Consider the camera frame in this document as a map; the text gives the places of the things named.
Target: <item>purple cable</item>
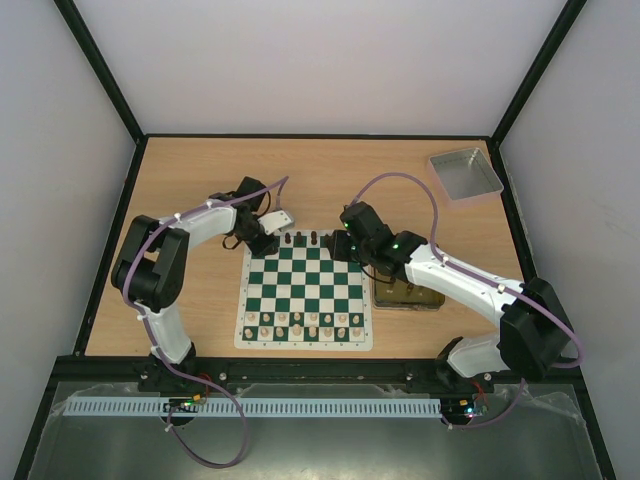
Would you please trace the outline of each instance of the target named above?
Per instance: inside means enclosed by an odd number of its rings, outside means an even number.
[[[482,422],[482,423],[476,423],[473,425],[453,425],[449,422],[449,420],[447,420],[444,416],[442,417],[442,421],[444,422],[444,424],[453,429],[453,430],[470,430],[472,428],[482,428],[482,427],[488,427],[489,425],[493,425],[494,423],[498,423],[500,420],[503,420],[507,415],[509,415],[511,413],[511,410],[513,410],[516,406],[516,404],[518,403],[518,400],[520,400],[520,397],[522,396],[522,392],[524,392],[524,387],[527,384],[527,382],[524,381],[524,378],[520,380],[520,388],[518,389],[518,393],[516,393],[516,396],[513,398],[513,401],[509,404],[509,406],[504,410],[504,412],[502,412],[500,415],[498,415],[495,418],[492,418],[491,420],[487,420],[486,422]]]
[[[486,278],[483,277],[482,275],[477,274],[476,272],[472,272],[471,270],[466,269],[465,267],[463,267],[462,265],[458,265],[455,262],[452,261],[447,261],[446,263],[443,261],[443,255],[438,251],[438,248],[436,247],[436,230],[438,228],[438,204],[436,203],[436,199],[433,196],[433,193],[431,193],[431,190],[429,190],[429,187],[427,187],[422,181],[420,181],[418,178],[414,177],[413,175],[409,175],[408,173],[402,173],[402,172],[388,172],[388,173],[383,173],[382,175],[378,175],[377,177],[375,177],[373,180],[371,180],[369,183],[367,183],[364,188],[362,190],[360,190],[360,192],[358,192],[358,194],[355,196],[355,198],[353,199],[353,201],[351,202],[351,205],[353,205],[354,203],[358,202],[360,200],[360,197],[362,197],[362,195],[364,195],[364,193],[369,190],[369,188],[379,182],[380,180],[382,180],[383,178],[387,178],[387,177],[401,177],[401,178],[406,178],[408,180],[411,180],[412,182],[418,184],[427,194],[427,196],[429,197],[429,200],[431,200],[431,206],[433,208],[433,223],[431,224],[431,235],[429,238],[429,246],[431,247],[431,252],[433,253],[433,255],[441,262],[443,262],[443,265],[446,265],[446,267],[452,268],[453,270],[456,270],[457,272],[462,273],[463,275],[466,275],[468,277],[471,277],[475,280],[478,280],[479,282],[484,283],[485,285],[488,285],[491,288],[498,288],[498,286],[500,285],[498,282],[490,279],[490,278]],[[569,339],[575,344],[576,346],[576,350],[578,351],[578,357],[571,361],[571,362],[567,362],[567,363],[554,363],[552,366],[555,368],[574,368],[577,367],[578,365],[580,365],[582,363],[582,359],[584,358],[584,348],[582,346],[582,342],[578,339],[578,337],[576,336],[575,333],[573,333],[573,331],[567,327],[564,323],[562,323],[562,321],[556,317],[553,313],[551,313],[549,310],[547,310],[546,308],[544,308],[542,305],[540,305],[538,302],[530,299],[529,297],[516,292],[515,290],[506,287],[504,289],[505,292],[507,292],[509,295],[514,296],[515,298],[517,298],[518,300],[526,303],[527,305],[529,305],[530,307],[536,309],[538,312],[540,312],[542,315],[544,315],[545,317],[547,317],[549,320],[551,320],[560,330],[562,330],[562,332],[567,335],[569,337]]]
[[[167,368],[167,370],[169,370],[174,375],[177,375],[178,377],[182,377],[182,378],[185,378],[187,380],[191,380],[193,382],[201,383],[203,385],[206,385],[206,386],[208,386],[210,388],[213,388],[214,390],[222,393],[225,397],[227,397],[229,400],[231,400],[231,402],[233,402],[233,404],[235,405],[236,409],[238,410],[238,413],[240,414],[240,419],[242,420],[242,426],[243,426],[243,430],[244,430],[244,438],[242,440],[242,446],[240,447],[240,451],[235,456],[235,458],[233,460],[231,460],[230,462],[228,462],[228,463],[214,463],[214,462],[210,462],[208,460],[205,460],[204,458],[202,458],[198,454],[196,454],[193,450],[191,450],[191,448],[189,448],[189,446],[184,442],[182,437],[180,437],[180,434],[176,431],[176,429],[173,427],[173,424],[171,423],[171,417],[172,417],[175,409],[172,409],[169,412],[169,415],[167,416],[167,424],[168,424],[167,428],[169,428],[169,430],[171,431],[173,436],[180,442],[180,445],[182,446],[183,450],[187,453],[187,455],[189,455],[193,460],[195,460],[196,462],[198,462],[199,464],[201,464],[201,465],[203,465],[205,467],[221,469],[221,468],[232,467],[232,466],[237,465],[238,463],[240,463],[242,461],[242,459],[243,459],[243,457],[244,457],[244,455],[245,455],[245,453],[247,451],[247,448],[249,447],[249,422],[247,421],[247,417],[244,414],[244,410],[242,409],[242,405],[240,405],[240,402],[238,402],[238,400],[231,393],[229,393],[227,390],[225,390],[224,388],[220,387],[219,385],[216,385],[213,382],[205,380],[204,378],[194,377],[193,375],[189,375],[187,373],[183,373],[183,372],[175,369],[173,367],[173,365],[171,365],[171,362],[169,361],[167,356],[164,354],[162,349],[158,346],[158,340],[156,339],[155,335],[153,334],[153,331],[151,330],[151,326],[149,325],[149,319],[146,316],[144,309],[142,307],[140,307],[139,305],[136,305],[131,300],[129,300],[129,287],[131,286],[131,279],[133,278],[133,275],[135,274],[135,272],[136,272],[136,270],[138,268],[138,265],[140,265],[140,261],[144,257],[144,253],[147,251],[147,249],[151,246],[151,244],[155,241],[155,239],[158,238],[158,236],[160,236],[160,234],[164,230],[169,228],[174,223],[178,222],[179,220],[187,219],[190,216],[195,215],[196,213],[204,212],[204,211],[206,211],[206,210],[208,210],[210,208],[227,207],[229,205],[234,205],[236,203],[240,203],[240,202],[243,202],[245,200],[249,200],[251,198],[254,198],[254,197],[257,197],[259,195],[262,195],[263,193],[271,191],[276,187],[280,187],[280,188],[278,188],[278,193],[276,195],[276,210],[278,210],[278,209],[280,209],[280,194],[282,193],[282,188],[284,187],[285,183],[287,183],[288,179],[289,179],[288,176],[283,177],[282,179],[278,180],[276,183],[273,183],[273,184],[269,185],[268,187],[265,187],[262,190],[254,192],[254,193],[252,193],[250,195],[246,195],[246,196],[240,197],[240,198],[234,198],[234,199],[228,200],[226,202],[215,203],[215,204],[213,204],[213,206],[209,206],[209,205],[207,205],[205,203],[205,204],[200,205],[198,207],[192,208],[191,210],[187,210],[186,212],[182,213],[179,216],[176,216],[176,217],[174,217],[174,218],[172,218],[170,220],[167,220],[166,223],[163,223],[162,225],[160,225],[151,235],[149,235],[149,238],[147,238],[147,240],[143,243],[142,247],[140,247],[140,250],[138,251],[138,254],[134,258],[133,262],[131,263],[131,267],[129,268],[129,272],[127,273],[127,276],[126,276],[126,278],[124,280],[124,285],[122,287],[122,298],[124,299],[124,302],[127,305],[129,305],[131,308],[137,310],[138,313],[142,316],[142,321],[143,321],[143,324],[144,324],[144,328],[145,328],[145,330],[147,332],[147,335],[149,336],[149,340],[151,341],[151,345],[153,345],[153,347],[155,348],[155,352],[158,354],[158,357],[160,357],[160,360],[162,361],[164,366]]]

